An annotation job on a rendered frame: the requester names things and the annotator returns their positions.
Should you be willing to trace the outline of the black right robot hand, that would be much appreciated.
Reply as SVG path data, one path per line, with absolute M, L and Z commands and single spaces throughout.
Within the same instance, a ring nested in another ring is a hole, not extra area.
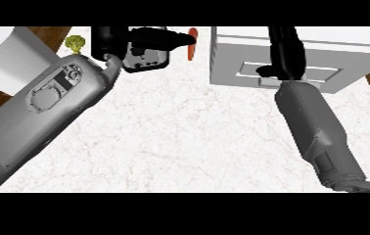
M 261 77 L 275 77 L 278 80 L 300 80 L 306 68 L 303 43 L 299 40 L 293 26 L 271 26 L 269 65 L 256 68 Z

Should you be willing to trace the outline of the white flat panel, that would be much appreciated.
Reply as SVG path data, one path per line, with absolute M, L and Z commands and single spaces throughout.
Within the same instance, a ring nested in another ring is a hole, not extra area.
M 13 96 L 59 60 L 25 26 L 0 26 L 0 91 Z

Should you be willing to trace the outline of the white cabinet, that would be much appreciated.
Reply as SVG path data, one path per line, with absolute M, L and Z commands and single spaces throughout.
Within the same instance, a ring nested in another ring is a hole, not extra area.
M 296 26 L 296 32 L 300 41 L 370 44 L 370 26 Z M 216 35 L 268 39 L 265 26 L 213 26 L 210 28 L 210 42 Z

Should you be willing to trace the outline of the white drawer front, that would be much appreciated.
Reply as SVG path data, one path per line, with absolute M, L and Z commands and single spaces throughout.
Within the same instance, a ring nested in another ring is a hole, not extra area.
M 302 80 L 334 94 L 370 73 L 370 44 L 302 40 L 306 69 Z M 216 35 L 210 42 L 209 82 L 216 85 L 277 89 L 280 80 L 261 77 L 269 65 L 266 38 Z

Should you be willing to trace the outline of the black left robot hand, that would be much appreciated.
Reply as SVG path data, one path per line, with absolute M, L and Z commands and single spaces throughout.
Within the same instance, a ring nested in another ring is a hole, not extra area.
M 169 64 L 169 53 L 182 46 L 193 48 L 196 36 L 168 30 L 163 26 L 92 26 L 91 56 L 104 59 L 104 54 L 122 60 L 128 73 L 153 71 Z

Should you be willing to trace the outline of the yellow-green broccoli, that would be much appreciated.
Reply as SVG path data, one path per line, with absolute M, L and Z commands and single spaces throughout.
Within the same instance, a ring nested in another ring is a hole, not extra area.
M 85 38 L 81 35 L 67 36 L 64 46 L 70 49 L 73 55 L 79 54 L 81 48 L 85 46 Z

